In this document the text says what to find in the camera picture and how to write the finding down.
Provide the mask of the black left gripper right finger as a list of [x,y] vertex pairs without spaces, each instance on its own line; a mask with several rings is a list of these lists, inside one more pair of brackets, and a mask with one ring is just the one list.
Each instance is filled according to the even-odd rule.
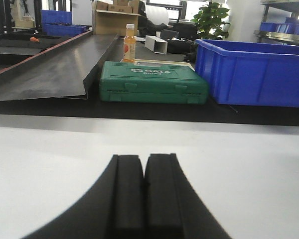
[[228,239],[199,198],[176,154],[151,154],[146,172],[148,239]]

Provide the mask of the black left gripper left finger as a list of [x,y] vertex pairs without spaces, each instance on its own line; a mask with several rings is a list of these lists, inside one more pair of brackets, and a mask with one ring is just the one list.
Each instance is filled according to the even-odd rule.
[[28,239],[142,239],[144,178],[137,155],[113,155],[93,186]]

